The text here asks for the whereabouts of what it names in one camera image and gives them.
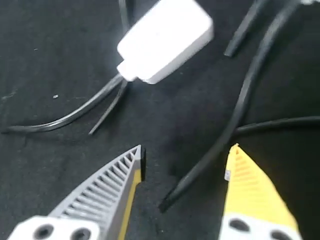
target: black fabric surface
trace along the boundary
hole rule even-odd
[[[135,0],[138,20],[156,1]],[[111,98],[62,129],[0,135],[0,239],[47,215],[108,161],[142,144],[146,179],[136,190],[127,240],[217,239],[227,183],[225,153],[177,204],[158,204],[214,143],[231,116],[250,61],[283,4],[271,1],[233,59],[223,51],[252,1],[199,0],[215,39],[172,75],[137,80],[96,135],[88,132]],[[55,120],[116,74],[122,38],[116,0],[0,1],[0,127]],[[320,115],[320,4],[303,6],[272,48],[244,124]],[[318,239],[317,128],[234,139],[269,175],[305,240]]]

